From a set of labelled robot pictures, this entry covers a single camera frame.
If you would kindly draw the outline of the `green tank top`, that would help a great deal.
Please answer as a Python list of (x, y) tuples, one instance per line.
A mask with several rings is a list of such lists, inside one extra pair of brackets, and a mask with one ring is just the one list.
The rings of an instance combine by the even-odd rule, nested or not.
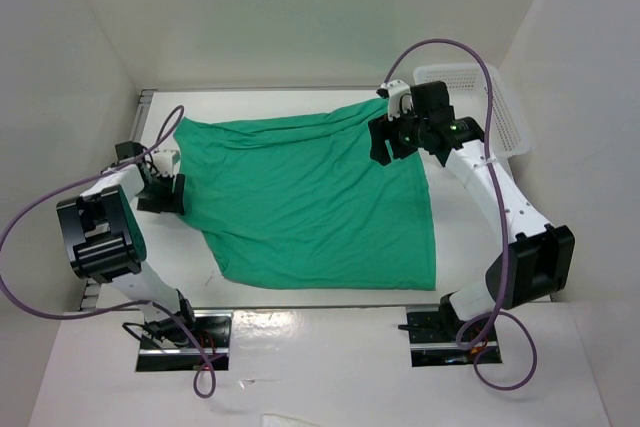
[(174, 138), (185, 223), (222, 276), (266, 289), (424, 290), (436, 242), (421, 158), (380, 165), (372, 99), (330, 113), (203, 123)]

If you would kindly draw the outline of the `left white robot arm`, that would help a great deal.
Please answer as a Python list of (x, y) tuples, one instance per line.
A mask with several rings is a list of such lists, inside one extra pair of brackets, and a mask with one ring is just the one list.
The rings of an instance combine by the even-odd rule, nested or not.
[(80, 279), (109, 284), (143, 314), (143, 328), (157, 340), (191, 344), (199, 322), (189, 301), (166, 284), (147, 261), (147, 245), (131, 202), (148, 213), (185, 213), (186, 177), (178, 172), (180, 153), (138, 142), (115, 147), (117, 160), (79, 196), (56, 206), (70, 265)]

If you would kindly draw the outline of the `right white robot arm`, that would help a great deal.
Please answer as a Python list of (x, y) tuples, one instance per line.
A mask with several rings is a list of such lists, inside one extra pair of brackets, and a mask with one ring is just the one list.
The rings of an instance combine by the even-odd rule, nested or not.
[(438, 328), (461, 339), (473, 318), (511, 310), (563, 290), (575, 248), (566, 226), (555, 226), (526, 199), (496, 157), (478, 122), (459, 118), (442, 81), (382, 84), (385, 114), (369, 121), (370, 157), (386, 166), (424, 150), (463, 185), (494, 229), (501, 253), (484, 277), (444, 296)]

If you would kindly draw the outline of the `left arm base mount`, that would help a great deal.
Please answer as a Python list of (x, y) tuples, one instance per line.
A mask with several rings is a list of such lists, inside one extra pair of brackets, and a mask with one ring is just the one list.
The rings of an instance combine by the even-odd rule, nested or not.
[[(124, 322), (122, 328), (137, 342), (137, 372), (196, 371), (205, 362), (195, 344), (182, 337), (177, 343), (153, 335), (142, 323)], [(211, 360), (215, 371), (229, 368), (232, 312), (196, 310), (192, 335), (199, 348)]]

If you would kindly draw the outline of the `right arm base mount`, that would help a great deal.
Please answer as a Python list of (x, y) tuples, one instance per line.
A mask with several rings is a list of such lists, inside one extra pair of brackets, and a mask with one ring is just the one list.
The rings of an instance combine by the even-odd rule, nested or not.
[(448, 330), (435, 307), (407, 307), (398, 330), (408, 335), (413, 367), (500, 364), (502, 357), (495, 329), (470, 350), (455, 342), (457, 330)]

